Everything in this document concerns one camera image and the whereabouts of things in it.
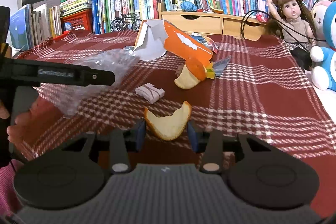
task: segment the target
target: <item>red plastic basket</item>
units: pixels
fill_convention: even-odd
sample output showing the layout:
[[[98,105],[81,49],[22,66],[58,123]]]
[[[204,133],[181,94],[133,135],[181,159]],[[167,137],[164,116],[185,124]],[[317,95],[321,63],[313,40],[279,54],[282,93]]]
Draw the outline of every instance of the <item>red plastic basket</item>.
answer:
[[[64,23],[71,23],[75,30],[84,29],[92,32],[92,9],[87,9],[73,15],[61,18],[62,26]]]

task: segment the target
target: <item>pink striped fabric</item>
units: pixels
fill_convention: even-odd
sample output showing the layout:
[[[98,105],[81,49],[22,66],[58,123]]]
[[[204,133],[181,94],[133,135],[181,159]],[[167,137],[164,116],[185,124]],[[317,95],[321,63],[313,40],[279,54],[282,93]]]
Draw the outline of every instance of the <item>pink striped fabric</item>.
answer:
[[[22,163],[18,160],[12,160],[16,170],[18,170]],[[0,215],[6,212],[17,212],[21,208],[21,204],[16,197],[13,187],[14,170],[11,164],[0,168]]]

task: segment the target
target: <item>gray ribbed surface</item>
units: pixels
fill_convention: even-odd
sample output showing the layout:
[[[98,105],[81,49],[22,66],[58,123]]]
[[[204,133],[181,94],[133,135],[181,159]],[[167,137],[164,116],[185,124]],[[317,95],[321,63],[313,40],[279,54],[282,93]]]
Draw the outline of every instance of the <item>gray ribbed surface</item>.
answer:
[[[194,165],[137,165],[114,175],[89,202],[64,211],[25,207],[26,224],[315,224],[308,207],[286,212],[254,208],[236,198],[221,177],[198,172]]]

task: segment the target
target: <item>red plaid tablecloth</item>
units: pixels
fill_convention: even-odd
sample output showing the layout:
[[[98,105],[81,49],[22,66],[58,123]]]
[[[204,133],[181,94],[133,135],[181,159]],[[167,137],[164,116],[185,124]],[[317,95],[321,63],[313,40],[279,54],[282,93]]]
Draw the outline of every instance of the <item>red plaid tablecloth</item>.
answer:
[[[42,85],[26,144],[18,148],[32,159],[79,132],[104,134],[113,127],[131,127],[143,117],[145,106],[164,116],[188,101],[193,106],[191,119],[201,127],[226,134],[248,131],[310,164],[320,176],[320,190],[312,207],[322,216],[331,214],[336,210],[336,125],[305,74],[276,37],[262,36],[255,42],[222,35],[211,38],[219,46],[213,59],[232,55],[231,62],[221,77],[206,79],[191,90],[181,90],[174,84],[175,72],[184,61],[169,52],[154,61],[140,61],[118,89],[84,100],[70,119],[45,100],[55,92],[53,86]],[[105,35],[76,31],[57,42],[46,41],[20,58],[71,63],[101,51],[134,45],[135,39],[136,34],[129,31]],[[165,96],[148,104],[134,93],[145,83],[163,88]],[[130,154],[130,159],[132,164],[199,162],[185,134],[172,142],[148,134],[142,152]]]

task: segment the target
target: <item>black circular disc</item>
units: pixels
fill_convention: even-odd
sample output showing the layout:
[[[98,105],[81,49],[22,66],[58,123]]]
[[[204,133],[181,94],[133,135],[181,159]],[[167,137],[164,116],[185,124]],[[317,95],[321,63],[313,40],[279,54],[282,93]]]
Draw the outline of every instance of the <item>black circular disc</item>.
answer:
[[[227,179],[239,198],[273,210],[309,204],[319,188],[314,169],[282,153],[252,153],[230,169]]]
[[[104,180],[99,165],[81,153],[52,151],[18,170],[14,189],[29,206],[60,210],[93,198]]]

